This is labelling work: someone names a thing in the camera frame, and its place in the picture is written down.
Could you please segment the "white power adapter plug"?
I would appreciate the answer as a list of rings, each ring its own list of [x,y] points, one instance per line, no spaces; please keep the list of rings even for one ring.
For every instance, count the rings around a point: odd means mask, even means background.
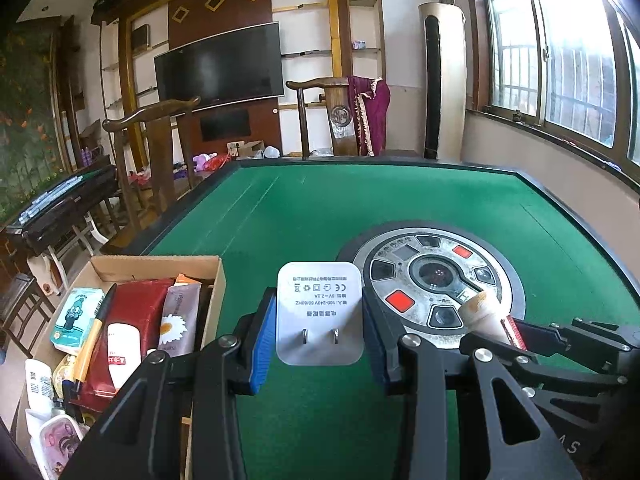
[[[288,366],[349,366],[363,354],[362,277],[350,262],[289,262],[277,282],[276,351]]]

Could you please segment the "daisy print sachet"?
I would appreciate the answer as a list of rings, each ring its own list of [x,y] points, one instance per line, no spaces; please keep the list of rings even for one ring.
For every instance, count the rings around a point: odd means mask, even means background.
[[[157,349],[172,358],[184,356],[194,349],[201,287],[201,282],[180,273],[167,289]]]

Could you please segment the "white red cream tube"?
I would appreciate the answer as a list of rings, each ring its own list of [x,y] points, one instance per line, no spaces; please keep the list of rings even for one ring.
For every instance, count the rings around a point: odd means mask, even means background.
[[[524,338],[510,310],[490,290],[483,290],[466,300],[458,309],[466,329],[526,351]]]

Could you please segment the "red glossy pouch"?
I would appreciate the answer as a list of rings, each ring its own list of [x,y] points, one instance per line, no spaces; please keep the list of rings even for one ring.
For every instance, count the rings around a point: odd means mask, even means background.
[[[157,347],[165,297],[174,283],[172,278],[156,278],[114,286],[87,375],[71,404],[97,413],[107,408],[146,354]]]

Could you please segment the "teal white tube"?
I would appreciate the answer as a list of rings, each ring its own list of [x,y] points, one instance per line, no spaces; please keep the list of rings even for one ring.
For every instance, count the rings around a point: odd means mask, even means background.
[[[92,287],[74,287],[68,293],[50,333],[58,351],[78,356],[104,296],[102,289]]]

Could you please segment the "white round bottle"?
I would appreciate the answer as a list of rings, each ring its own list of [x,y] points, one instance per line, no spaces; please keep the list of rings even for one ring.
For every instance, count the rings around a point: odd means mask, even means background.
[[[35,359],[25,361],[25,382],[28,408],[38,417],[49,419],[54,408],[52,370]]]

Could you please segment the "white red small bottle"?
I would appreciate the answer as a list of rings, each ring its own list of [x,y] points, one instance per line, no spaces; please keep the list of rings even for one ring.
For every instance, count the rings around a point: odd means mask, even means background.
[[[107,326],[107,369],[119,390],[141,363],[141,337],[137,327],[124,323]]]

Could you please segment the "yellow black pen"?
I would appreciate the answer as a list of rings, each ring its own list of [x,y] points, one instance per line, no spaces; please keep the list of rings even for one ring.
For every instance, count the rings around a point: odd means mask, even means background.
[[[88,336],[82,345],[78,357],[75,362],[73,371],[73,381],[79,386],[86,380],[93,348],[99,339],[103,323],[110,312],[112,303],[116,295],[117,285],[113,284],[106,292],[100,303],[99,309],[96,311],[96,317],[93,319]]]

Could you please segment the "cartoon print clear pouch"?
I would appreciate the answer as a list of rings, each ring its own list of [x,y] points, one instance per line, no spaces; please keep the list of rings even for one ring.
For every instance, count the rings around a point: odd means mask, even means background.
[[[67,414],[49,419],[30,438],[30,446],[41,477],[56,480],[85,437],[81,426]]]

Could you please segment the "round table centre control panel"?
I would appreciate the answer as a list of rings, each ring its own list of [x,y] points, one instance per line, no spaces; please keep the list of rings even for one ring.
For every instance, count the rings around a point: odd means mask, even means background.
[[[514,266],[480,237],[423,220],[374,226],[337,254],[361,272],[374,299],[410,333],[456,350],[466,332],[459,309],[483,290],[517,320],[525,318],[524,287]]]

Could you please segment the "wooden chair with purple cloth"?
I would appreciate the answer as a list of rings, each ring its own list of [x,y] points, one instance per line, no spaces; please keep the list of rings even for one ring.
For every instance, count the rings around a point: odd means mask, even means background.
[[[361,156],[358,150],[354,116],[349,107],[348,77],[321,77],[306,81],[288,80],[286,88],[296,93],[297,113],[302,142],[302,159],[311,155],[307,122],[307,103],[304,92],[319,89],[324,93],[324,106],[329,123],[332,154],[337,156]]]

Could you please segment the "purple cloth on chair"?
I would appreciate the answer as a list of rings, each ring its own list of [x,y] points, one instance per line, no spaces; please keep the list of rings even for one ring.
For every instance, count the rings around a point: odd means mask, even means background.
[[[386,144],[390,87],[383,78],[348,77],[349,107],[361,156],[380,156]]]

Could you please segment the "flower landscape painting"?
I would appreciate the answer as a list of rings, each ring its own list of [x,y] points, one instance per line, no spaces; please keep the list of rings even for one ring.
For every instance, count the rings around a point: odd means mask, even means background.
[[[1,221],[65,174],[52,108],[49,20],[15,24],[1,41]]]

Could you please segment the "white standing air conditioner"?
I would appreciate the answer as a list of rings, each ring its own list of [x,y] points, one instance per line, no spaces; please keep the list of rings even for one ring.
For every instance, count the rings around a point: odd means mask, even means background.
[[[425,61],[424,157],[461,162],[466,111],[465,18],[453,4],[419,6]]]

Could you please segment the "window with metal frame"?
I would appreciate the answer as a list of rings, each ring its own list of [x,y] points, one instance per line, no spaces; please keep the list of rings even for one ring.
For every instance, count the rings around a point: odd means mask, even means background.
[[[639,0],[468,0],[472,110],[639,186]]]

